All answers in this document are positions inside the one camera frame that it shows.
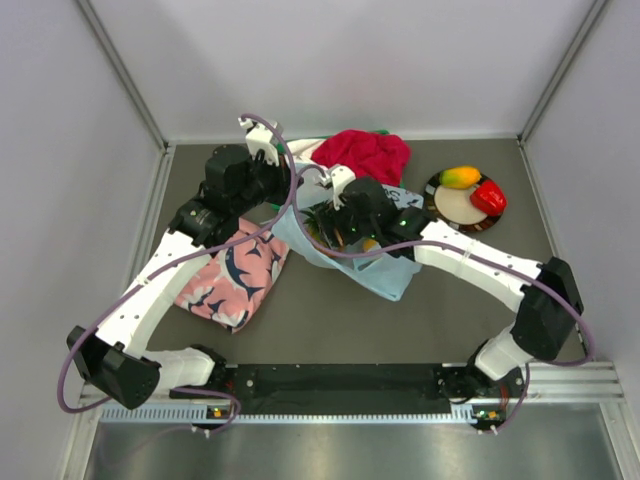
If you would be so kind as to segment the yellow orange mango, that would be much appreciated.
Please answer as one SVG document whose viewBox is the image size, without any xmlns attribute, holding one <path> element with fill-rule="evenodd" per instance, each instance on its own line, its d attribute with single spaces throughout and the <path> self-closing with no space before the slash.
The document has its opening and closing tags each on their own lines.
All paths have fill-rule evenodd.
<svg viewBox="0 0 640 480">
<path fill-rule="evenodd" d="M 364 252 L 369 252 L 379 248 L 380 248 L 379 243 L 372 238 L 366 238 L 362 242 L 362 249 Z"/>
</svg>

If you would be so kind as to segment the plastic pineapple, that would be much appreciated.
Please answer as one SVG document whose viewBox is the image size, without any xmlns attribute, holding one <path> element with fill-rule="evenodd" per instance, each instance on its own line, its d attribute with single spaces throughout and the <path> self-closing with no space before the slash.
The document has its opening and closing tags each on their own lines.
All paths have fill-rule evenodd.
<svg viewBox="0 0 640 480">
<path fill-rule="evenodd" d="M 317 243 L 326 246 L 323 232 L 319 225 L 318 216 L 314 208 L 307 208 L 300 211 L 303 217 L 303 224 L 307 233 Z"/>
</svg>

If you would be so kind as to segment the light blue cartoon plastic bag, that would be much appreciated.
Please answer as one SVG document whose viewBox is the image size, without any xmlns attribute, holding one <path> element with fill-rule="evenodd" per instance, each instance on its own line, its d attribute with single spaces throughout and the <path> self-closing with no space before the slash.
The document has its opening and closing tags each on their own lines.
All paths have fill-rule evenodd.
<svg viewBox="0 0 640 480">
<path fill-rule="evenodd" d="M 400 300 L 412 277 L 419 272 L 420 266 L 405 258 L 394 258 L 389 254 L 356 258 L 354 255 L 363 251 L 361 240 L 345 249 L 349 255 L 347 258 L 328 256 L 317 250 L 298 223 L 310 218 L 306 213 L 308 210 L 320 206 L 325 201 L 331 201 L 333 192 L 321 185 L 324 174 L 313 168 L 311 162 L 297 161 L 295 168 L 302 180 L 296 191 L 299 214 L 295 215 L 293 208 L 287 207 L 272 228 L 272 233 L 310 264 L 337 270 L 384 299 Z"/>
</svg>

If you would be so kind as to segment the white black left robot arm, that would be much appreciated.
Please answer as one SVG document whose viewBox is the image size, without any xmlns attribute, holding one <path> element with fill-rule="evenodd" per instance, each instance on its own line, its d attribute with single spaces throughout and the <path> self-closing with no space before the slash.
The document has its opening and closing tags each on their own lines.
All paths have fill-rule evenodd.
<svg viewBox="0 0 640 480">
<path fill-rule="evenodd" d="M 151 353 L 148 342 L 188 282 L 210 261 L 273 228 L 237 237 L 240 219 L 263 203 L 287 208 L 298 187 L 294 157 L 285 141 L 218 147 L 205 165 L 205 179 L 168 225 L 149 262 L 122 296 L 90 327 L 67 337 L 70 367 L 109 400 L 133 410 L 158 391 L 194 386 L 205 396 L 226 387 L 221 358 L 199 345 Z"/>
</svg>

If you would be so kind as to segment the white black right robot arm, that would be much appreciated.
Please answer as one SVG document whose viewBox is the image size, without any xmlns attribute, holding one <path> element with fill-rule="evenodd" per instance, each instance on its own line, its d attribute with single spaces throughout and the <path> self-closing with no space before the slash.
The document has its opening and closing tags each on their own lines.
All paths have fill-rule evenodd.
<svg viewBox="0 0 640 480">
<path fill-rule="evenodd" d="M 508 373 L 531 360 L 557 359 L 584 311 L 566 261 L 552 257 L 540 263 L 504 253 L 423 207 L 398 207 L 370 177 L 333 171 L 317 184 L 331 194 L 315 208 L 328 247 L 374 240 L 384 252 L 450 273 L 514 312 L 513 323 L 470 359 L 466 380 L 474 393 L 492 394 Z"/>
</svg>

